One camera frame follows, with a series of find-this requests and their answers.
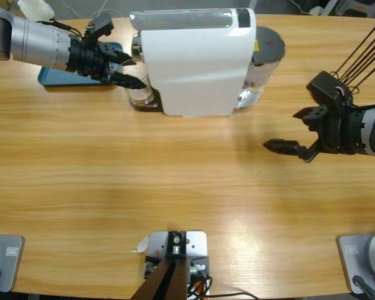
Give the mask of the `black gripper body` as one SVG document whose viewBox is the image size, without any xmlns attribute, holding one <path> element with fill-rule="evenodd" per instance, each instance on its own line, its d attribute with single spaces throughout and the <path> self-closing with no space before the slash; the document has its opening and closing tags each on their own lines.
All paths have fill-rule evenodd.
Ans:
<svg viewBox="0 0 375 300">
<path fill-rule="evenodd" d="M 69 58 L 67 72 L 90 77 L 101 84 L 111 84 L 111 76 L 118 64 L 119 48 L 110 42 L 101 42 L 97 37 L 69 35 Z"/>
<path fill-rule="evenodd" d="M 343 121 L 341 117 L 329 112 L 326 106 L 312 108 L 318 108 L 317 131 L 312 131 L 317 133 L 317 139 L 309 148 L 300 146 L 298 157 L 310 163 L 319 153 L 350 155 L 350 149 L 342 138 Z"/>
</svg>

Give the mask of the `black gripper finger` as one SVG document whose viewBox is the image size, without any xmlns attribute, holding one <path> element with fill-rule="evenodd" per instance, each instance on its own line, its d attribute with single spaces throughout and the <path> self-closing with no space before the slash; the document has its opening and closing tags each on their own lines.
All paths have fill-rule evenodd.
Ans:
<svg viewBox="0 0 375 300">
<path fill-rule="evenodd" d="M 298 155 L 298 148 L 300 147 L 297 141 L 284 139 L 270 139 L 264 142 L 263 146 L 274 153 L 292 156 Z"/>
<path fill-rule="evenodd" d="M 136 65 L 132 57 L 122 51 L 114 51 L 111 54 L 111 62 L 119 65 Z"/>
<path fill-rule="evenodd" d="M 307 126 L 309 131 L 317 131 L 317 126 L 319 122 L 319 116 L 317 115 L 318 108 L 316 107 L 306 107 L 296 114 L 293 115 L 294 118 L 300 119 L 304 125 Z"/>
<path fill-rule="evenodd" d="M 112 73 L 109 76 L 109 83 L 126 89 L 144 89 L 146 87 L 140 79 L 120 72 Z"/>
</svg>

